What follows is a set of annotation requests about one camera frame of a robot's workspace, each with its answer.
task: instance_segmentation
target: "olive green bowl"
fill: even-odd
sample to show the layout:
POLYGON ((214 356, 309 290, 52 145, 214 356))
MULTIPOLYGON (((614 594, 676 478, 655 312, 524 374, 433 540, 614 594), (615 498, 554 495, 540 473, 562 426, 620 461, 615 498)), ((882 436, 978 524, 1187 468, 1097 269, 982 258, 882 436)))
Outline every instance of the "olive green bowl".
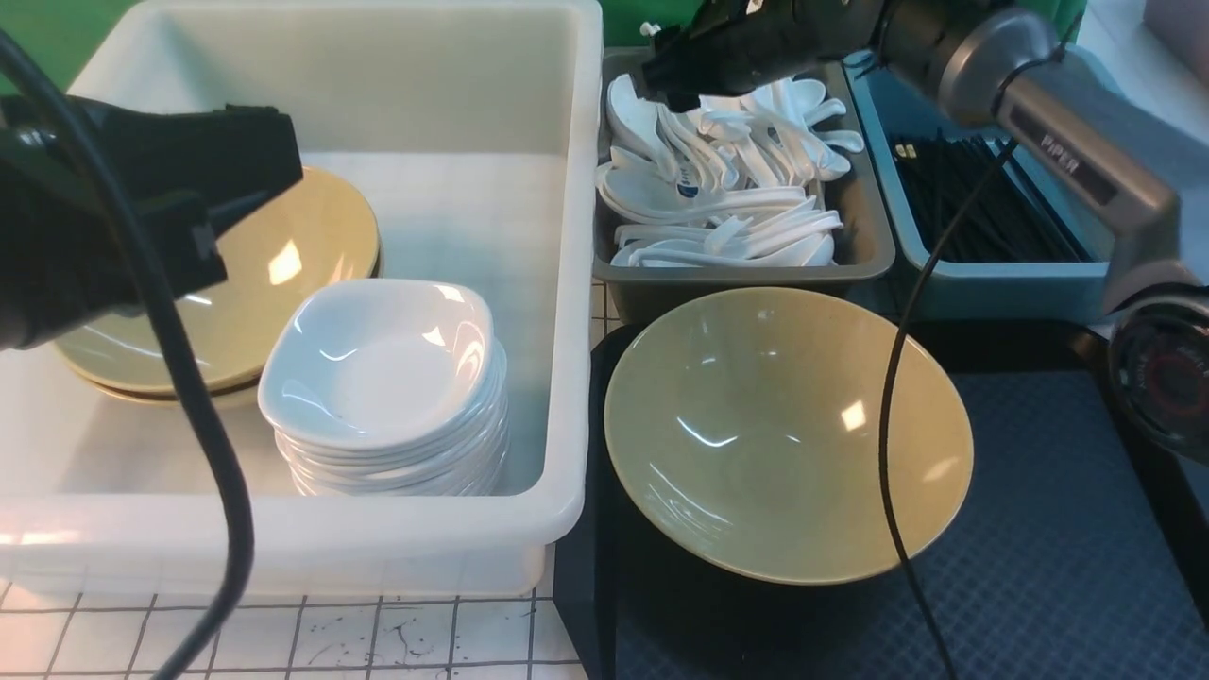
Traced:
MULTIPOLYGON (((672 541, 776 583, 867 578, 898 564, 878 477, 895 325, 804 290, 745 288, 650 324, 618 363, 604 434, 626 492, 672 541)), ((890 489, 909 555, 956 515, 973 436, 956 388, 908 341, 890 489)))

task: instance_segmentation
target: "white plastic tub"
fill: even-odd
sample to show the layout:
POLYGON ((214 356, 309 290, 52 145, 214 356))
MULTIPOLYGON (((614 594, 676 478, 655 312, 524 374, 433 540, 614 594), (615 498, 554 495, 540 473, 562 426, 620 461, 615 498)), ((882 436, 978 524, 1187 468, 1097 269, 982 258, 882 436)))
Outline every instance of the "white plastic tub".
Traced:
MULTIPOLYGON (((539 580, 584 494, 600 59, 592 0, 155 0, 71 87, 154 113, 290 114, 305 161, 372 204, 384 275, 478 290, 508 348, 511 454, 490 497, 300 497, 255 407, 227 411, 254 494, 250 592, 539 580)), ((225 546, 179 410, 104 397, 51 347, 0 355, 0 576, 209 592, 225 546)))

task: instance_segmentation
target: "dark blue mat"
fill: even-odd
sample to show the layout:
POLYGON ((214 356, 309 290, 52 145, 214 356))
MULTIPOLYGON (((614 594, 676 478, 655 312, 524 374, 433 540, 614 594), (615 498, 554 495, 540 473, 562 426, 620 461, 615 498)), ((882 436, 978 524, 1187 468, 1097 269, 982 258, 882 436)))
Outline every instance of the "dark blue mat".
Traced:
MULTIPOLYGON (((915 564, 961 678, 1209 678, 1209 634, 1089 375, 954 382, 973 484, 915 564)), ((739 578, 614 496, 617 678, 943 678, 901 572, 828 588, 739 578)))

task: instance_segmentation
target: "gray plastic tray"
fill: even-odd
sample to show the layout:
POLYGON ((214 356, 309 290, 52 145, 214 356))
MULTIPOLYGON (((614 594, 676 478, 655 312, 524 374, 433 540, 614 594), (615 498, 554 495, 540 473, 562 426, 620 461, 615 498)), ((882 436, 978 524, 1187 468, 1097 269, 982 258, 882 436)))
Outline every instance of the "gray plastic tray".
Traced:
MULTIPOLYGON (((604 51, 602 64, 604 92, 614 77, 643 59, 641 48, 604 51)), ((838 64, 811 74, 827 85, 831 97, 848 105, 848 114, 820 126, 861 129, 852 105, 852 97, 838 64)), ((611 132, 601 115, 600 160, 608 160, 611 132)), ((597 197, 596 200, 596 260, 592 273, 609 287, 618 315, 626 323, 652 322, 672 309, 696 298, 750 286, 783 286, 817 290, 843 296, 855 283, 878 278, 890 270, 895 260, 895 242, 886 217, 878 179, 867 154, 851 154, 852 171, 826 185, 823 200, 828 208, 839 211, 845 227, 835 241, 837 266, 829 267, 770 267, 770 269, 644 269, 615 267, 609 264, 617 253, 613 232, 621 224, 597 197)))
MULTIPOLYGON (((1111 76, 1091 53, 1070 47, 1066 58, 1086 70, 1087 77, 1115 88, 1111 76)), ((852 79, 850 91, 864 127, 867 154, 878 171, 886 211, 902 249, 892 278, 906 289, 914 284, 915 276, 930 253, 920 240, 919 227, 898 179, 889 138, 932 137, 938 129, 950 139, 1006 136, 999 129, 970 131, 958 127, 932 103, 889 71, 877 71, 855 80, 857 73, 860 69, 848 71, 852 79)), ((1107 229, 1028 151, 1018 149, 1016 159, 1062 215, 1071 235, 1089 253, 1106 259, 1112 252, 1112 236, 1107 229)), ((1089 323, 1103 316, 1100 298, 1106 273, 1105 261, 977 264, 941 260, 924 289, 916 313, 920 318, 935 319, 1034 318, 1089 323)))

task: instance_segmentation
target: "black wire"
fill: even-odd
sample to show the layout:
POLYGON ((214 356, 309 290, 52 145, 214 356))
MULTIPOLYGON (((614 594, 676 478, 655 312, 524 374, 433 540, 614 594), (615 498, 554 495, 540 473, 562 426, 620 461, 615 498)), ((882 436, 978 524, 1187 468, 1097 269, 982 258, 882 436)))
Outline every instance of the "black wire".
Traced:
POLYGON ((155 246, 143 231, 134 204, 97 142, 92 122, 63 96, 28 54, 0 29, 0 73, 29 99, 34 110, 58 134, 77 171, 88 180, 114 238, 126 258, 147 318, 163 352, 172 385, 206 454, 222 500, 227 524, 227 563, 222 583, 209 609, 155 674, 155 680, 179 676, 235 610, 251 574, 251 499, 235 449, 197 369, 197 359, 177 313, 172 289, 155 246))
POLYGON ((941 634, 941 627, 936 623, 936 616, 932 615, 932 607, 929 606, 927 599, 924 597, 924 588, 919 584, 915 569, 910 564, 910 557, 903 546, 903 537, 898 531, 898 519, 895 517, 895 505, 890 496, 890 405, 895 392, 895 380, 898 376, 898 364, 902 362, 903 346, 907 344, 907 330, 910 327, 912 312, 915 311, 915 304, 924 290, 924 284, 932 276, 936 264, 941 261, 941 253, 944 250, 945 243, 948 243, 949 238, 961 225, 970 208, 978 201, 978 194, 990 183, 995 173, 1003 167, 1007 159, 1016 151, 1017 145, 1018 143, 1013 139, 1003 146, 995 159, 995 165, 983 173, 978 184, 970 191, 970 196, 961 203, 953 219, 949 220, 948 226, 944 227, 939 238, 936 240, 932 254, 927 258, 924 269, 920 270, 919 278, 915 281, 915 288, 912 289, 910 296, 907 299, 907 305, 903 307, 902 319, 898 322, 898 332, 895 334, 895 344, 890 348, 886 384, 881 391, 881 415, 878 425, 878 476, 881 483, 881 506, 886 512, 886 525, 890 528, 890 537, 895 542, 895 552, 898 553, 898 561, 902 564, 908 584, 910 584, 912 594, 915 595, 915 603, 919 605, 920 613, 924 615, 924 623, 927 624, 927 630, 932 634, 932 640, 936 642, 936 649, 941 655, 941 662, 944 663, 945 676, 949 680, 956 680, 958 669, 953 665, 953 656, 949 655, 949 647, 944 644, 944 635, 941 634))

